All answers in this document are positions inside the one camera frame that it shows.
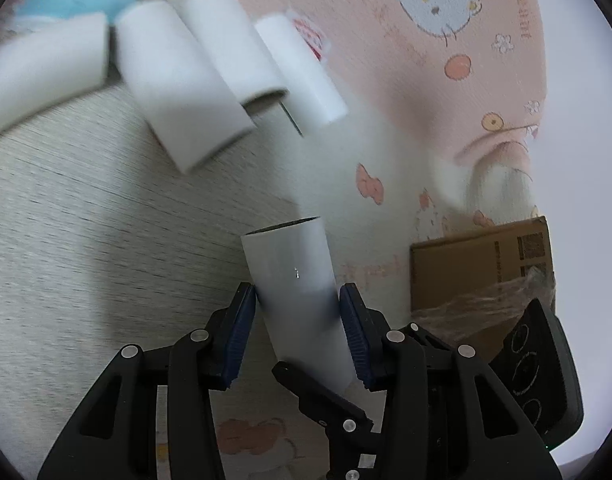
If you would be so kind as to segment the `clear plastic wrap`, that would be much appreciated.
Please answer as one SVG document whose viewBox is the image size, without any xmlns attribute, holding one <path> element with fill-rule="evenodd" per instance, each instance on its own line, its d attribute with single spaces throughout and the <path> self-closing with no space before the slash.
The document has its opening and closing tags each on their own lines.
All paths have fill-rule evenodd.
<svg viewBox="0 0 612 480">
<path fill-rule="evenodd" d="M 440 339 L 457 341 L 480 330 L 517 321 L 534 299 L 550 307 L 554 296 L 554 273 L 532 266 L 522 278 L 459 295 L 438 307 L 414 311 L 412 320 Z"/>
</svg>

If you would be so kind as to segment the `brown cardboard box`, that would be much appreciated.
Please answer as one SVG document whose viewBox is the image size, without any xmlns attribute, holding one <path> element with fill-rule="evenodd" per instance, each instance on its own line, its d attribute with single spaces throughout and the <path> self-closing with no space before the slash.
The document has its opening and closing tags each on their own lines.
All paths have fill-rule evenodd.
<svg viewBox="0 0 612 480">
<path fill-rule="evenodd" d="M 544 216 L 415 244 L 410 254 L 411 315 L 459 295 L 522 278 L 532 266 L 554 273 Z M 466 339 L 442 340 L 453 347 L 470 344 L 489 361 L 518 321 L 480 330 Z"/>
</svg>

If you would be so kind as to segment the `white paper roll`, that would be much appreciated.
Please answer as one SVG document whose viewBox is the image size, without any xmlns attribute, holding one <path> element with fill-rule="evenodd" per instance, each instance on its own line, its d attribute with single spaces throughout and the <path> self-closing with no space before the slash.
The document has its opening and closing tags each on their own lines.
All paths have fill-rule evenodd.
<svg viewBox="0 0 612 480">
<path fill-rule="evenodd" d="M 300 133 L 319 131 L 347 115 L 331 77 L 284 14 L 265 15 L 255 28 L 285 79 L 289 95 L 283 107 Z"/>
<path fill-rule="evenodd" d="M 105 14 L 79 15 L 0 44 L 0 133 L 33 114 L 96 90 L 108 76 Z"/>
<path fill-rule="evenodd" d="M 242 235 L 241 243 L 277 359 L 359 400 L 323 220 L 267 226 Z"/>
<path fill-rule="evenodd" d="M 116 18 L 115 62 L 144 119 L 183 174 L 254 124 L 203 48 L 165 0 Z"/>
<path fill-rule="evenodd" d="M 248 114 L 289 93 L 276 62 L 239 0 L 184 0 L 181 17 Z"/>
</svg>

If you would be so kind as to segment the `white paper roll in box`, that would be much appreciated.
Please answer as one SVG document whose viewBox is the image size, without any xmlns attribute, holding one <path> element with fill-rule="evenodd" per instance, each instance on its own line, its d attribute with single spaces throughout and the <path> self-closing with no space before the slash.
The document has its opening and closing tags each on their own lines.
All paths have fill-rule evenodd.
<svg viewBox="0 0 612 480">
<path fill-rule="evenodd" d="M 33 114 L 96 90 L 108 76 L 105 14 L 79 15 L 0 44 L 0 133 Z"/>
</svg>

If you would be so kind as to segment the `white red sachet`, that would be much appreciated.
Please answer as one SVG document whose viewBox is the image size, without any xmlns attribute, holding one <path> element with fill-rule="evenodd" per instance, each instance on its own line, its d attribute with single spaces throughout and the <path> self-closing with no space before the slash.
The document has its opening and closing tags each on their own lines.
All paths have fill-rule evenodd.
<svg viewBox="0 0 612 480">
<path fill-rule="evenodd" d="M 307 14 L 295 9 L 289 8 L 285 15 L 314 52 L 315 57 L 322 64 L 327 64 L 332 44 L 323 29 Z"/>
</svg>

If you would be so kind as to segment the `Hello Kitty pink blanket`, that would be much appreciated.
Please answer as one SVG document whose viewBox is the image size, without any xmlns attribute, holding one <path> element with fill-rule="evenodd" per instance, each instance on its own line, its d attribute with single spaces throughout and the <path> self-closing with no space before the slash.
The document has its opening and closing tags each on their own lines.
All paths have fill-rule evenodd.
<svg viewBox="0 0 612 480">
<path fill-rule="evenodd" d="M 411 244 L 536 212 L 537 0 L 423 1 L 463 14 L 433 36 L 399 0 L 240 0 L 315 24 L 348 113 L 301 133 L 274 107 L 187 176 L 116 75 L 0 134 L 0 448 L 24 477 L 121 346 L 228 304 L 245 233 L 321 218 L 336 279 L 402 323 Z"/>
</svg>

